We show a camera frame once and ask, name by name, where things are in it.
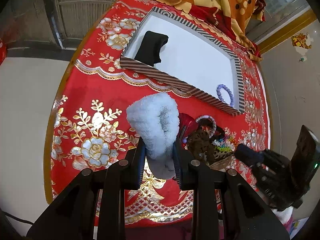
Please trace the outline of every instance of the purple bead bracelet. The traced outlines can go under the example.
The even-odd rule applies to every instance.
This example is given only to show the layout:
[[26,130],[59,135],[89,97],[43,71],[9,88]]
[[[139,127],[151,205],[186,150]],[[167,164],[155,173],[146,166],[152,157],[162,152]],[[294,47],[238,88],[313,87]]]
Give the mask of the purple bead bracelet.
[[230,106],[233,107],[234,106],[234,100],[233,100],[233,94],[231,92],[231,90],[224,84],[220,84],[217,86],[217,95],[220,101],[224,102],[224,99],[222,98],[222,94],[220,92],[221,88],[223,88],[225,91],[228,92],[229,96],[230,96]]

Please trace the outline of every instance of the fuzzy slipper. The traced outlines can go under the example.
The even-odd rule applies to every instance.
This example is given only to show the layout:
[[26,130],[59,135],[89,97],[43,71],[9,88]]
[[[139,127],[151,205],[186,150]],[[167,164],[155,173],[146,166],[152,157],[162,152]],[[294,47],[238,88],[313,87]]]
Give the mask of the fuzzy slipper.
[[179,132],[176,101],[167,93],[146,96],[127,108],[127,120],[141,136],[147,161],[158,179],[175,176],[172,148]]

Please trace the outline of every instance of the black cloth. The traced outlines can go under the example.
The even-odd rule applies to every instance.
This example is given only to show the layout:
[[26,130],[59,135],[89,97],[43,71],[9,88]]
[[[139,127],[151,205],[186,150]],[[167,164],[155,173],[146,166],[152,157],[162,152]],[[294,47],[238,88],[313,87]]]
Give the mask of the black cloth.
[[160,49],[168,39],[167,35],[147,31],[134,59],[152,67],[155,63],[160,63]]

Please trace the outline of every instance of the blanket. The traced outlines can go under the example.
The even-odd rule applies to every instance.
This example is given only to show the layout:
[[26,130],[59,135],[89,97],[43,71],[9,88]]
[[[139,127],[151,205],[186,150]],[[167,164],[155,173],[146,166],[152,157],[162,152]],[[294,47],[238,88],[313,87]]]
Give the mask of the blanket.
[[202,22],[214,25],[232,40],[250,50],[250,57],[260,61],[257,46],[245,36],[251,17],[263,21],[264,0],[157,0],[182,10]]

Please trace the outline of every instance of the red fabric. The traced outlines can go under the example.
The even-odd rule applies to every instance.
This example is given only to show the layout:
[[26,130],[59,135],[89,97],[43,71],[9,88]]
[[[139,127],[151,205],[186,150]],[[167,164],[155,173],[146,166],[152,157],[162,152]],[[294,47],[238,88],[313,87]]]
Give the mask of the red fabric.
[[206,23],[214,25],[219,30],[224,32],[233,41],[236,40],[236,35],[231,30],[231,18],[224,16],[223,12],[217,7],[204,7],[192,5],[189,14],[193,17],[205,21]]
[[[103,147],[107,147],[108,143],[109,149],[113,150],[112,154],[109,154],[109,164],[125,157],[127,149],[136,145],[139,136],[126,120],[126,108],[142,97],[159,91],[168,92],[176,100],[180,113],[189,114],[193,118],[204,114],[212,116],[217,125],[225,129],[226,135],[230,136],[225,141],[229,147],[234,148],[239,142],[255,150],[267,147],[267,111],[257,66],[250,60],[247,51],[235,42],[230,45],[210,33],[240,58],[244,77],[245,114],[236,117],[196,97],[187,97],[143,74],[117,68],[121,50],[114,44],[114,35],[121,35],[117,39],[122,37],[125,43],[124,39],[136,28],[135,24],[139,24],[155,5],[180,14],[174,7],[153,0],[119,0],[106,13],[105,19],[84,45],[65,86],[55,122],[51,162],[54,197],[81,169],[93,167],[88,163],[90,160],[85,160],[81,154],[85,147],[93,150],[94,146],[95,151],[100,151],[102,144],[99,143],[103,141]],[[108,120],[100,126],[100,118],[105,117]],[[90,131],[95,127],[88,125],[93,124],[99,127],[97,134]],[[236,159],[232,159],[229,166],[235,168],[255,188],[256,180],[248,167]],[[180,192],[175,181],[158,180],[146,167],[141,188],[139,192],[125,193],[127,227],[156,226],[159,223],[174,223],[191,217],[192,193]]]
[[0,65],[2,64],[2,62],[6,57],[7,57],[7,45],[0,38]]

